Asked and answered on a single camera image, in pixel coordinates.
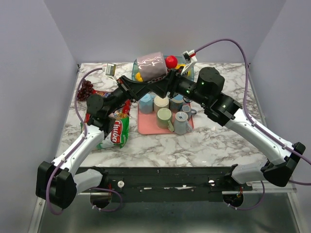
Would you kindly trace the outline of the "purple ceramic mug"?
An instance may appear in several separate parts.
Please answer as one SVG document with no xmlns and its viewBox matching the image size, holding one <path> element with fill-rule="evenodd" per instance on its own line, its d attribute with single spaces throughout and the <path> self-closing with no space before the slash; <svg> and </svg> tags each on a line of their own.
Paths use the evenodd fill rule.
<svg viewBox="0 0 311 233">
<path fill-rule="evenodd" d="M 154 52 L 137 58 L 139 73 L 144 82 L 167 74 L 167 67 L 162 52 Z"/>
</svg>

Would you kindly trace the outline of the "green ceramic mug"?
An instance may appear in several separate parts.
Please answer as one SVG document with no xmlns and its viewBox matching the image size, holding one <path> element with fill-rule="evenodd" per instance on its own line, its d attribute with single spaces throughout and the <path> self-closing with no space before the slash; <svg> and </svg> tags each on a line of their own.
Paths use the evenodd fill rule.
<svg viewBox="0 0 311 233">
<path fill-rule="evenodd" d="M 161 108 L 156 114 L 156 124 L 161 129 L 168 129 L 174 132 L 173 114 L 168 108 Z"/>
</svg>

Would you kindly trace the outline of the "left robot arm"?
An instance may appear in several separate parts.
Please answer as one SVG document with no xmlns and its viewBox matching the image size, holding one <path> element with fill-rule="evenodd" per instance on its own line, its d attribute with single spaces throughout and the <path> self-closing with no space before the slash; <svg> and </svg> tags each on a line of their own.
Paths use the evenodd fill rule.
<svg viewBox="0 0 311 233">
<path fill-rule="evenodd" d="M 104 168 L 92 167 L 78 174 L 81 163 L 92 149 L 111 133 L 115 119 L 113 112 L 125 103 L 140 100 L 150 91 L 165 97 L 169 91 L 167 75 L 147 82 L 137 82 L 121 76 L 118 87 L 108 96 L 92 94 L 88 97 L 87 113 L 90 119 L 84 124 L 84 131 L 74 143 L 52 162 L 42 162 L 37 170 L 36 195 L 46 200 L 49 207 L 56 205 L 66 209 L 76 195 L 88 189 L 98 192 L 108 186 L 108 172 Z"/>
</svg>

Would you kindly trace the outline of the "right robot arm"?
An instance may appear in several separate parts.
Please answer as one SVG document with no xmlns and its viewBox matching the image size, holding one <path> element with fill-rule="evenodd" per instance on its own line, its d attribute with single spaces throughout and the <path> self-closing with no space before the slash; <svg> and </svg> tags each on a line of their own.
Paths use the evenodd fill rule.
<svg viewBox="0 0 311 233">
<path fill-rule="evenodd" d="M 201 105 L 209 119 L 236 132 L 255 146 L 266 160 L 246 165 L 234 165 L 224 177 L 224 186 L 235 190 L 241 184 L 252 181 L 268 181 L 285 187 L 295 170 L 305 146 L 281 139 L 260 122 L 248 115 L 245 107 L 232 97 L 222 93 L 225 79 L 213 67 L 199 71 L 197 82 L 193 82 L 177 71 L 148 82 L 150 90 L 158 96 L 180 94 Z"/>
</svg>

